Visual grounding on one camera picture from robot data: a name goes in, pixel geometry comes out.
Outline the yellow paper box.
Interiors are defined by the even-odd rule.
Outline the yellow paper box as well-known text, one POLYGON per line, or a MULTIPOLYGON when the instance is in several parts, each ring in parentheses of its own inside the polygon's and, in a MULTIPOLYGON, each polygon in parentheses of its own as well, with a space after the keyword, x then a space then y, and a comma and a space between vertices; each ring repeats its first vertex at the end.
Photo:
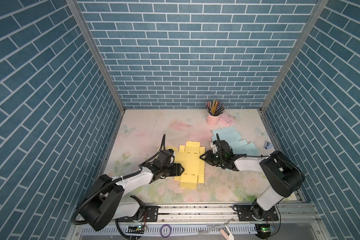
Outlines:
POLYGON ((196 189, 198 184, 205 183, 205 162, 200 156, 206 153, 205 147, 200 142, 187 141, 185 145, 179 148, 167 147, 173 150, 175 154, 175 163, 180 163, 185 169, 175 181, 180 182, 180 188, 196 189))

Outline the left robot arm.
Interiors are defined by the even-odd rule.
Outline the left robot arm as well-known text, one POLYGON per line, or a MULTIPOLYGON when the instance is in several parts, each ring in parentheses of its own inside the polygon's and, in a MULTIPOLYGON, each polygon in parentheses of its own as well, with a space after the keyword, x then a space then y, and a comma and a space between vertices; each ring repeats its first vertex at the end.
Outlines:
POLYGON ((71 217, 73 225, 89 224, 95 231, 102 230, 111 221, 129 219, 141 221, 146 215, 146 204, 137 196, 124 196, 131 191, 166 177, 179 177, 185 171, 175 163, 173 150, 160 150, 139 165, 139 170, 118 178, 101 175, 76 207, 71 217))

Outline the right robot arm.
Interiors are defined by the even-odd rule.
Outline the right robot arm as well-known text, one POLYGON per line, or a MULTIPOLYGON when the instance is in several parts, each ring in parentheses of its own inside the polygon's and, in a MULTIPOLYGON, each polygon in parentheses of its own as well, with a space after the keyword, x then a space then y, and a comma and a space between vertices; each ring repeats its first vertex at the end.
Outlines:
POLYGON ((268 156, 235 154, 226 141, 212 142, 212 149, 200 156, 207 164, 235 172, 261 172, 270 186, 252 203, 255 218, 262 218, 281 200, 288 198, 305 181, 305 175, 280 151, 268 156))

